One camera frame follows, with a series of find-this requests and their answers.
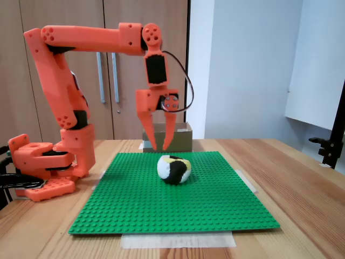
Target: white board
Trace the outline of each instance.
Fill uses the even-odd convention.
[[[345,79],[344,13],[344,0],[304,0],[286,117],[332,129]]]

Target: wooden table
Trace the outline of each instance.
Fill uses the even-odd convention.
[[[120,235],[67,232],[117,152],[140,152],[140,140],[95,142],[96,165],[78,190],[0,212],[0,258],[345,258],[345,177],[273,139],[195,140],[194,151],[220,151],[256,187],[281,229],[233,233],[235,248],[132,249]]]

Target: yellow patch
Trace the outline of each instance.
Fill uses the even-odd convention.
[[[167,163],[172,163],[174,161],[181,161],[181,162],[183,162],[187,166],[187,170],[191,170],[192,169],[192,165],[186,159],[163,158],[163,160],[165,162],[167,162]]]

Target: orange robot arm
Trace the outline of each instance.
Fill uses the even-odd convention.
[[[174,137],[176,112],[186,110],[188,106],[178,110],[178,90],[168,89],[167,58],[160,49],[162,37],[157,25],[148,24],[143,28],[139,23],[120,23],[117,30],[54,25],[27,31],[24,37],[36,64],[43,92],[62,129],[61,142],[55,145],[32,143],[26,134],[9,140],[8,149],[15,167],[23,175],[48,180],[47,185],[39,190],[19,190],[17,195],[39,201],[73,192],[73,181],[88,175],[95,164],[94,126],[88,124],[88,104],[75,75],[68,68],[64,57],[66,51],[143,56],[148,89],[136,91],[137,115],[153,148],[157,149],[151,113],[164,110],[166,135],[163,149],[169,147]]]
[[[178,108],[178,91],[169,90],[169,73],[160,28],[148,24],[120,23],[119,29],[89,28],[81,26],[46,26],[24,33],[36,63],[42,89],[58,124],[66,130],[78,130],[85,126],[85,112],[90,113],[87,102],[70,72],[64,52],[102,51],[144,56],[149,89],[136,91],[137,115],[145,128],[151,144],[156,149],[151,113],[166,103],[168,111],[167,134],[163,149],[167,149],[174,137]]]

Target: wire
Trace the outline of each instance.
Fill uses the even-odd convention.
[[[166,50],[163,50],[164,53],[166,54],[169,54],[171,57],[173,57],[177,63],[180,65],[180,68],[182,69],[183,73],[184,73],[184,77],[186,78],[187,82],[190,84],[190,89],[192,91],[192,101],[190,102],[190,104],[183,108],[183,109],[180,109],[180,110],[177,110],[177,111],[169,111],[165,106],[164,106],[164,102],[162,101],[161,102],[161,106],[163,108],[164,111],[166,112],[170,112],[170,113],[178,113],[178,112],[185,112],[186,110],[189,109],[189,107],[192,105],[193,101],[194,101],[194,88],[193,88],[193,85],[192,85],[192,82],[190,81],[188,75],[187,75],[187,72],[185,71],[183,65],[181,64],[181,62],[174,56],[174,54],[170,53],[169,51],[166,51]]]

